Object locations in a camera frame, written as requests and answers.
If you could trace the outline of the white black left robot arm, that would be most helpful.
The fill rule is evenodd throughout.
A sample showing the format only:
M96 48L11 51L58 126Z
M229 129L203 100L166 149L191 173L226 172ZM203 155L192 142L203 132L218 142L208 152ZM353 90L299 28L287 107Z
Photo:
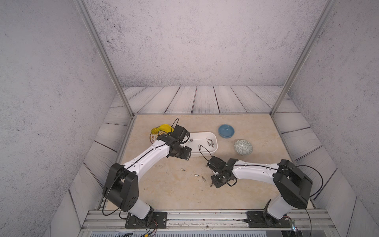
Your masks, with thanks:
M189 160L191 148L184 146L189 138L190 132L177 125L171 132L158 136L146 151L134 159L122 165L113 164L103 189L105 199L121 211L128 212L147 224L151 223L154 209L139 198L139 181L163 158Z

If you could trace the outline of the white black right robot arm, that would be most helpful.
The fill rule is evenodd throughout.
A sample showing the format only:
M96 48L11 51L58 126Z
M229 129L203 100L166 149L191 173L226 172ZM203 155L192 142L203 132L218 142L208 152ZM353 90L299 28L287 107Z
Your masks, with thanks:
M216 188L226 184L231 187L230 181L241 179L274 185L279 195L267 202L264 219L279 220L294 208L308 207L313 181L289 160L281 160L277 164L257 164L238 159L224 162L213 156L206 166L214 173L211 180Z

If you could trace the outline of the white rectangular storage box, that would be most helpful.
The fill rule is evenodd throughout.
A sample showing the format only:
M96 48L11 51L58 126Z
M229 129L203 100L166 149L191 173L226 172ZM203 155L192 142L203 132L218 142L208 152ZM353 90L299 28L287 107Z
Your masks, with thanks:
M218 150L218 143L216 135L212 132L194 132L190 134L190 138L193 139L193 142L186 142L184 146L190 147L191 157L201 157L202 155L213 156Z

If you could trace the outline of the yellow banana bunch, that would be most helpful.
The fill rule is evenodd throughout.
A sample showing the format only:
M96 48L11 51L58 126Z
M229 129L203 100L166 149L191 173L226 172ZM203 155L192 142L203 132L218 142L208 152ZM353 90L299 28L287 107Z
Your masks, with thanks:
M169 124L162 124L156 128L153 128L151 130L151 134L152 135L162 135L162 134L168 134L168 133L171 133L174 131L175 128L173 128L171 125Z

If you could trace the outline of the patterned round plate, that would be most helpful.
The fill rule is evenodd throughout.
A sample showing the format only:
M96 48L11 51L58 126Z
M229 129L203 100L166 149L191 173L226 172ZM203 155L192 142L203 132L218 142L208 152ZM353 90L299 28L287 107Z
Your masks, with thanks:
M158 131L157 133L153 134L151 133L150 136L149 136L149 139L150 139L150 142L152 144L154 144L156 141L157 141L157 138L162 135L162 132L161 131Z

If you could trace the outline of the patterned ceramic jar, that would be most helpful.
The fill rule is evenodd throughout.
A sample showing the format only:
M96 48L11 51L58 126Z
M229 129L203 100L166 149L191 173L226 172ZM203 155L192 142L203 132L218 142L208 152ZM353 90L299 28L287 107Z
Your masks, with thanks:
M253 152L252 144L244 139L237 140L234 144L234 148L240 156L248 156Z

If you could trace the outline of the blue bowl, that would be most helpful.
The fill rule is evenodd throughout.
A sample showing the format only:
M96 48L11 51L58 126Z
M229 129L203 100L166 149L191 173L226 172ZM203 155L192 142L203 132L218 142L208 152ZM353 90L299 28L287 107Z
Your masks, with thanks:
M222 138L232 138L235 134L235 129L228 124L223 124L218 128L218 133Z

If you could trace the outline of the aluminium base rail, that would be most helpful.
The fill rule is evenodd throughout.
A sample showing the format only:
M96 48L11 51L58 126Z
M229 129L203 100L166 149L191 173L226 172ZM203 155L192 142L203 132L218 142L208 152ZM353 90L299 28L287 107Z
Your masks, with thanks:
M259 210L160 210L143 227L135 217L90 211L81 237L338 237L323 209L289 211L272 225L259 224Z

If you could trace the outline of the left aluminium frame post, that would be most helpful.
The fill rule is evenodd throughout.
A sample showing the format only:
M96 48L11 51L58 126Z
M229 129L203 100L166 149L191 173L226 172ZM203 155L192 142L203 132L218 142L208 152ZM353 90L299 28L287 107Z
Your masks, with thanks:
M95 44L95 47L98 51L98 54L99 54L104 66L105 66L105 68L106 68L106 70L110 76L110 79L111 79L120 99L121 99L121 102L123 103L124 107L126 108L128 115L130 117L134 117L134 113L133 113L133 111L132 111L132 109L128 103L128 100L125 96L125 93L124 93L124 91L120 85L120 82L118 80L116 72L112 66L112 63L111 63L111 61L107 55L107 52L104 48L104 45L100 39L100 36L99 36L97 29L94 25L94 22L90 16L90 12L86 6L85 1L75 0L74 3L75 3L75 5L76 5L81 17L82 17L82 20L83 20L83 22L84 22L84 24L85 24L85 26L89 32L89 35L90 35L92 41Z

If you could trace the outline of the aluminium frame post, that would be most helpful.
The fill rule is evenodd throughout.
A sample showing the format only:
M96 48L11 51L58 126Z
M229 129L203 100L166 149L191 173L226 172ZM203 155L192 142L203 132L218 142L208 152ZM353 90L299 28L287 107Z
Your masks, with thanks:
M90 35L92 41L95 44L95 47L98 51L98 54L99 54L104 66L105 66L105 68L106 68L106 70L110 76L110 79L111 79L120 99L121 99L121 102L123 103L124 107L126 108L128 115L130 117L134 117L134 113L133 113L133 111L132 111L132 109L128 103L128 100L125 96L125 93L124 93L124 91L120 85L120 82L118 80L116 72L112 66L112 63L111 63L111 61L107 55L107 52L104 48L104 45L100 39L100 36L99 36L97 29L94 25L94 22L90 16L90 12L86 6L85 1L75 0L74 3L75 3L75 5L76 5L81 17L82 17L82 20L83 20L83 22L84 22L84 24L85 24L85 26L89 32L89 35Z
M289 92L291 86L293 85L296 77L298 76L302 66L306 62L311 50L316 43L318 37L321 35L323 28L325 27L328 19L332 15L332 12L335 8L337 0L328 0L326 1L325 7L322 10L320 17L318 18L314 28L312 29L296 63L294 64L293 69L291 70L287 80L285 81L282 90L270 112L271 118L274 118L275 114L278 112L286 94Z

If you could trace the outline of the right aluminium frame post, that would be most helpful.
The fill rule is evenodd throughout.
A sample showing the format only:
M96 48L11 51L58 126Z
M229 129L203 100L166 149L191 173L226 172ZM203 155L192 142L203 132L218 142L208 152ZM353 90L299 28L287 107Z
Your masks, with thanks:
M322 10L320 17L318 18L314 28L312 29L296 63L294 64L293 69L291 70L287 80L285 81L282 90L270 112L271 118L274 118L275 114L278 112L286 94L289 92L291 86L293 85L296 77L298 76L302 66L306 62L311 50L316 43L318 37L321 35L323 28L325 27L328 19L332 15L332 12L335 8L337 0L328 0L326 1L325 7Z

